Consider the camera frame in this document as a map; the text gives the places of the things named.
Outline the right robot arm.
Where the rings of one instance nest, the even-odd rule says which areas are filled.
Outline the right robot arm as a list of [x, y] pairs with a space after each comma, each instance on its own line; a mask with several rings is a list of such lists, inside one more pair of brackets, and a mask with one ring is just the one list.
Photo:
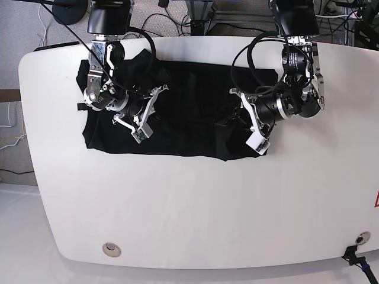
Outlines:
[[94, 111], [113, 111], [113, 122], [127, 127], [141, 142], [153, 134], [148, 118], [154, 113], [154, 104], [167, 85], [140, 89], [123, 81], [121, 65], [125, 49], [119, 39], [127, 32], [138, 33], [149, 42], [151, 54], [148, 69], [156, 59], [156, 46], [143, 30], [130, 25], [134, 1], [92, 1], [88, 33], [95, 39], [89, 49], [89, 72], [83, 92], [84, 103]]

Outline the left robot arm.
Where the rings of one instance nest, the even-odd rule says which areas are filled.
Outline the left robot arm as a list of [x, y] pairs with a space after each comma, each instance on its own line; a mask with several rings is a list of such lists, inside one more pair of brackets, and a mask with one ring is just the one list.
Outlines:
[[[230, 75], [235, 86], [232, 93], [245, 98], [252, 108], [251, 132], [259, 131], [267, 139], [278, 121], [298, 115], [311, 118], [325, 107], [323, 76], [319, 69], [317, 44], [310, 37], [319, 35], [313, 1], [269, 1], [276, 31], [263, 32], [244, 48], [249, 70], [258, 84], [253, 91], [244, 90], [236, 80], [236, 69]], [[264, 41], [283, 44], [283, 74], [270, 86], [258, 75], [253, 62], [254, 48]]]

